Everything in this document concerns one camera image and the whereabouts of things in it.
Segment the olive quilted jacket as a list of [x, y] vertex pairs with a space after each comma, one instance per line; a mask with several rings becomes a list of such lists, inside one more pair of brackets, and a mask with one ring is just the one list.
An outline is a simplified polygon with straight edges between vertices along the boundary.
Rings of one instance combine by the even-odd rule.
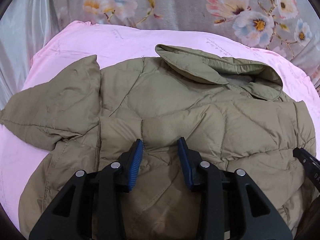
[[316, 153], [306, 104], [267, 64], [163, 44], [155, 51], [104, 69], [84, 57], [1, 111], [9, 131], [48, 151], [20, 196], [22, 235], [77, 170], [100, 171], [141, 139], [138, 181], [123, 201], [128, 237], [194, 237], [200, 200], [183, 181], [179, 137], [218, 168], [247, 171], [296, 233], [315, 197], [292, 153]]

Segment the pink bed sheet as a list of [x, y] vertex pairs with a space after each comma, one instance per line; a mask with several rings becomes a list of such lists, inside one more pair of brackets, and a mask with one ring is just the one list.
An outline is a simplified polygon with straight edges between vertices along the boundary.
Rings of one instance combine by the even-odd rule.
[[[54, 36], [32, 60], [25, 88], [54, 78], [69, 64], [89, 55], [97, 55], [101, 68], [138, 57], [155, 56], [155, 46], [166, 44], [206, 51], [220, 57], [234, 57], [268, 64], [284, 82], [284, 92], [296, 101], [304, 101], [315, 129], [319, 129], [319, 96], [310, 78], [284, 58], [281, 51], [249, 48], [226, 37], [195, 31], [138, 30], [119, 25], [90, 24], [75, 21]], [[13, 223], [19, 226], [18, 204], [28, 179], [47, 155], [26, 144], [1, 127], [1, 205]]]

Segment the grey floral blanket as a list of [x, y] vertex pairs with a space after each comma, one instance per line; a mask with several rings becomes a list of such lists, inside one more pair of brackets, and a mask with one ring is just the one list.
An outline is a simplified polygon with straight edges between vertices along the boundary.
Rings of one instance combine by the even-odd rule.
[[308, 0], [53, 0], [72, 21], [204, 31], [274, 51], [319, 83], [319, 17]]

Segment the white satin curtain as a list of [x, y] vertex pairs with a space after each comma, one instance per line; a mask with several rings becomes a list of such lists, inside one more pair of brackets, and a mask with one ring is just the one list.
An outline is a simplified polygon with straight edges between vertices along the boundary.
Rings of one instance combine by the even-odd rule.
[[59, 32], [53, 0], [12, 0], [1, 17], [1, 108], [22, 90], [33, 56]]

